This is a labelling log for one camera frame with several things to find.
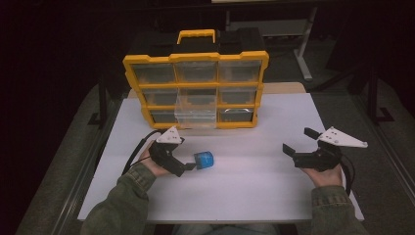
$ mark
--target person's right arm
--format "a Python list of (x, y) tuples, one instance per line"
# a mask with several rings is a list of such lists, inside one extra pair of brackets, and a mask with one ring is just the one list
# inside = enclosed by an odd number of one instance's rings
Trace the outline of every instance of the person's right arm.
[(354, 206), (343, 187), (340, 165), (323, 172), (310, 168), (302, 171), (316, 186), (311, 191), (311, 234), (368, 234), (354, 215)]

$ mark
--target hand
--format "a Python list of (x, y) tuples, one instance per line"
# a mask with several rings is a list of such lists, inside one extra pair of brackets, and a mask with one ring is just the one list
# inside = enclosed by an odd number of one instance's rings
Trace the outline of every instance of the hand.
[(165, 168), (159, 166), (158, 164), (156, 164), (151, 158), (150, 158), (150, 152), (149, 149), (152, 146), (154, 141), (150, 142), (149, 145), (147, 145), (146, 149), (143, 151), (143, 153), (140, 155), (140, 158), (138, 159), (138, 161), (140, 161), (140, 163), (142, 165), (144, 165), (146, 168), (148, 168), (153, 175), (155, 175), (156, 177), (165, 175), (165, 174), (170, 174), (170, 172), (168, 172), (168, 170), (166, 170)]
[(343, 186), (342, 168), (339, 164), (323, 172), (313, 168), (302, 168), (301, 170), (310, 177), (315, 187)]

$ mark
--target cuff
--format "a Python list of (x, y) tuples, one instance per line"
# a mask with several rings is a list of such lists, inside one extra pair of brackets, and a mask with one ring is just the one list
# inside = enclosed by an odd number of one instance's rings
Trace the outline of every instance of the cuff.
[(131, 178), (144, 192), (147, 192), (156, 181), (153, 173), (143, 164), (134, 165), (125, 175)]
[(311, 201), (314, 207), (333, 204), (351, 204), (351, 200), (345, 188), (342, 186), (315, 188), (311, 191)]

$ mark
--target yellow handle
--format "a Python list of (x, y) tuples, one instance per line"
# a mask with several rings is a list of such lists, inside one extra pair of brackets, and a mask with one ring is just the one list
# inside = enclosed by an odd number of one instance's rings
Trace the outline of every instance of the yellow handle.
[(199, 30), (181, 30), (179, 33), (179, 38), (177, 39), (177, 44), (180, 44), (180, 41), (183, 37), (206, 37), (211, 36), (211, 40), (215, 41), (214, 29), (199, 29)]

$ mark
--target transparent bin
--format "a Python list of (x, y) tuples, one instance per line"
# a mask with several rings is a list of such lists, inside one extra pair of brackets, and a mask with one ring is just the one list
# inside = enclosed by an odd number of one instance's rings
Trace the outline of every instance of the transparent bin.
[(255, 95), (256, 86), (219, 88), (220, 103), (222, 104), (253, 104)]
[(216, 62), (194, 61), (175, 64), (177, 78), (180, 82), (216, 81)]
[(145, 88), (141, 91), (146, 98), (147, 105), (172, 106), (176, 104), (177, 88)]
[(261, 61), (219, 61), (218, 66), (221, 82), (259, 81)]
[(254, 109), (220, 109), (219, 121), (241, 122), (253, 121)]
[(175, 82), (173, 64), (135, 64), (131, 66), (139, 83)]
[(202, 91), (206, 89), (180, 89), (174, 110), (180, 127), (216, 128), (216, 94)]
[(150, 110), (154, 123), (177, 123), (174, 110)]

